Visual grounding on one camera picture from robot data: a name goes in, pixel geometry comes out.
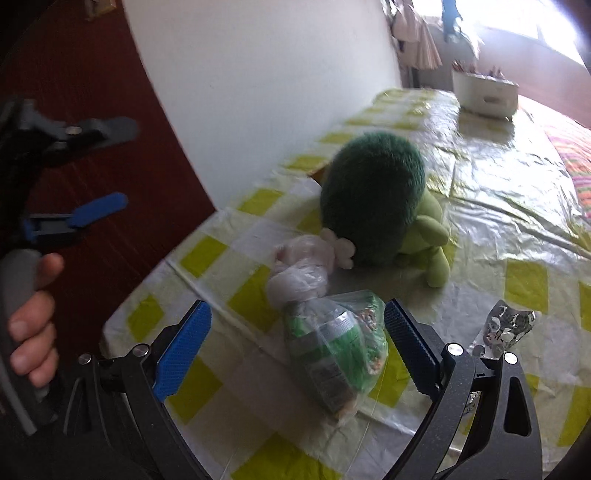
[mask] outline white storage bin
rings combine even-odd
[[[509,118],[517,111],[519,86],[474,73],[452,70],[453,93],[460,106],[474,113]]]

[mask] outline dark red door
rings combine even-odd
[[[10,93],[35,99],[54,119],[128,116],[141,130],[134,142],[46,170],[30,198],[32,213],[69,212],[112,192],[129,198],[123,212],[61,252],[66,270],[50,290],[57,345],[71,361],[97,351],[104,322],[214,208],[144,72],[120,1],[94,22],[81,0],[49,7],[0,69],[0,96]]]

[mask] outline finger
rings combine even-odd
[[[41,333],[29,338],[10,357],[10,363],[17,375],[25,375],[42,363],[56,339],[56,328],[48,323]]]
[[[38,291],[10,317],[8,330],[17,342],[22,342],[42,331],[53,315],[53,297]]]
[[[41,366],[29,373],[31,383],[37,388],[45,387],[56,374],[58,360],[57,350],[52,348]]]
[[[64,270],[64,259],[60,254],[48,254],[37,265],[37,288],[43,288],[53,282]]]

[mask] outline green plush toy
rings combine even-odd
[[[423,158],[388,132],[347,143],[324,176],[322,225],[355,245],[355,265],[387,265],[427,253],[427,284],[441,287],[449,264],[441,246],[449,234],[437,200],[425,188]]]

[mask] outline plastic tablecloth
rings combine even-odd
[[[376,129],[424,154],[452,234],[451,277],[431,289],[421,262],[353,269],[333,275],[331,293],[396,297],[445,342],[464,345],[499,299],[538,310],[514,351],[534,396],[545,471],[591,414],[591,237],[560,157],[524,111],[513,123],[486,119],[460,111],[448,93],[390,90],[208,219],[105,325],[109,354],[123,355],[177,323],[195,299],[212,306],[211,332],[166,406],[214,479],[381,479],[430,405],[390,342],[376,387],[336,427],[292,379],[280,315],[264,294],[275,246],[320,229],[320,187],[309,174]],[[457,458],[470,423],[462,420],[443,466]]]

